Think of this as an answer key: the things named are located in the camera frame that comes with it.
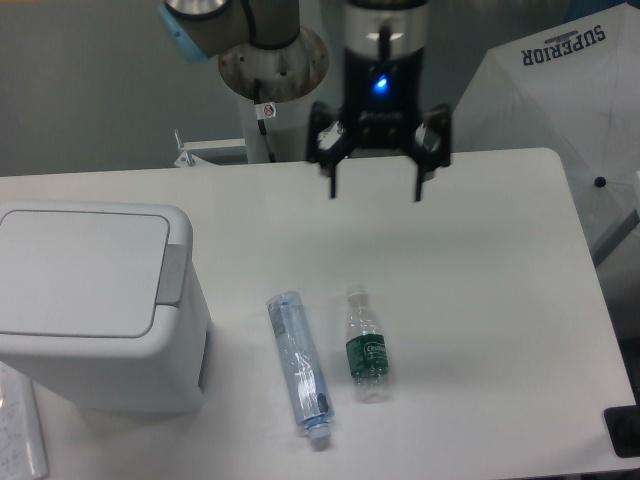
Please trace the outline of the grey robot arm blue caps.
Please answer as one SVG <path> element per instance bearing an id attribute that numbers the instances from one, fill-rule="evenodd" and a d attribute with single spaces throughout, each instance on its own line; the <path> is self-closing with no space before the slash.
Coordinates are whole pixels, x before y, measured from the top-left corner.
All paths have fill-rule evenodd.
<path id="1" fill-rule="evenodd" d="M 318 99 L 330 67 L 324 40 L 296 1 L 165 1 L 159 15 L 191 62 L 216 59 L 246 105 L 243 135 L 255 163 L 303 160 L 330 182 L 356 150 L 398 151 L 423 184 L 451 162 L 447 105 L 419 106 L 429 5 L 347 1 L 343 102 Z"/>

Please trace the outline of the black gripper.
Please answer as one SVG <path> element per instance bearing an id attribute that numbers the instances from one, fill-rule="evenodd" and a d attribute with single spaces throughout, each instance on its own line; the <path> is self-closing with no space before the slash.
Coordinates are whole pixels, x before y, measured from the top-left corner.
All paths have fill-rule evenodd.
<path id="1" fill-rule="evenodd" d="M 416 202 L 424 183 L 451 165 L 451 107 L 440 104 L 422 115 L 419 107 L 428 20 L 427 1 L 345 3 L 343 104 L 340 110 L 312 104 L 306 143 L 305 160 L 329 179 L 330 199 L 337 197 L 338 165 L 355 148 L 396 150 L 417 128 L 422 138 L 408 150 Z"/>

